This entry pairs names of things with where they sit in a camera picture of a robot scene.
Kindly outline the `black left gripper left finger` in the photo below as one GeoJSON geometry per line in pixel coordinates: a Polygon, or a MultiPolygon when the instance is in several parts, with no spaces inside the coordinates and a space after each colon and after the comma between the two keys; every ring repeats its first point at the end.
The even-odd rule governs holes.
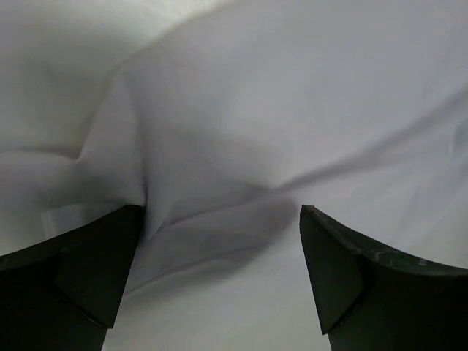
{"type": "Polygon", "coordinates": [[[143,209],[126,205],[1,256],[1,349],[101,350],[142,227],[143,209]]]}

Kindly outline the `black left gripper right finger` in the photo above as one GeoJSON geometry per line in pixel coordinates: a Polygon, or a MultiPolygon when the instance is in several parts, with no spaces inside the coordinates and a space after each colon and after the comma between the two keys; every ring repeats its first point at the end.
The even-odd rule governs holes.
{"type": "Polygon", "coordinates": [[[314,206],[300,234],[322,334],[332,350],[467,348],[467,271],[407,254],[314,206]]]}

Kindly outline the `white t shirt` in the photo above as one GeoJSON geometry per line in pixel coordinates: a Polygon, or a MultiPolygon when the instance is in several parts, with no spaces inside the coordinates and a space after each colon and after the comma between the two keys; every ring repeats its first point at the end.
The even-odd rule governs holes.
{"type": "Polygon", "coordinates": [[[1,213],[146,225],[106,350],[327,350],[310,204],[467,266],[467,3],[1,3],[1,213]]]}

